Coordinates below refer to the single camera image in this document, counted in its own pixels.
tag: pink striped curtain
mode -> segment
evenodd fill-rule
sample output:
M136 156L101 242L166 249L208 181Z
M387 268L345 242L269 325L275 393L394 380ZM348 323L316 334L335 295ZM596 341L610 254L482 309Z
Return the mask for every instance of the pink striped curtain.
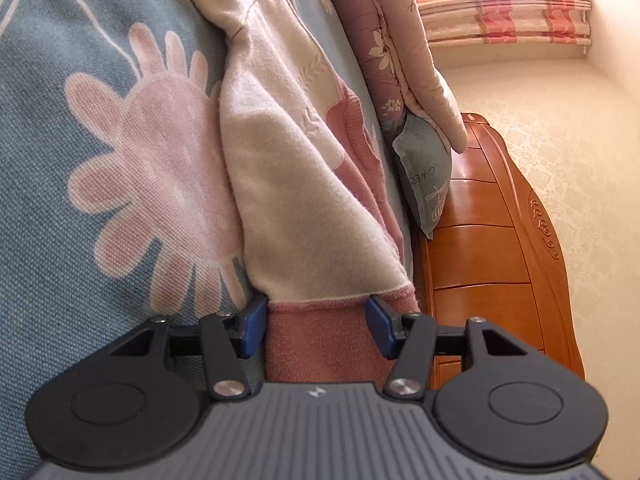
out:
M591 44L591 0L417 0L430 47L537 41Z

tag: silver bolt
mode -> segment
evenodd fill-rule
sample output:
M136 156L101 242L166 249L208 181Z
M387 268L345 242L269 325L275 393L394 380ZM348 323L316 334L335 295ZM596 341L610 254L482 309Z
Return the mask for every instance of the silver bolt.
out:
M233 380L218 381L213 385L213 391L223 397L237 397L244 394L245 390L244 384Z
M413 395L420 391L420 383L413 379L394 379L389 383L389 389L398 395Z

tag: blanket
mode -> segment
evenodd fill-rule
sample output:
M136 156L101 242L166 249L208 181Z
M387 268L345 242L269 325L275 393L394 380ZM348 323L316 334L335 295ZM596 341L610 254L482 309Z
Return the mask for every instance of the blanket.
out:
M380 382L390 365L364 300L418 309L359 100L293 0L192 1L228 44L211 116L229 182L228 194L215 184L214 215L227 229L209 235L224 244L235 233L249 280L270 298L267 378Z

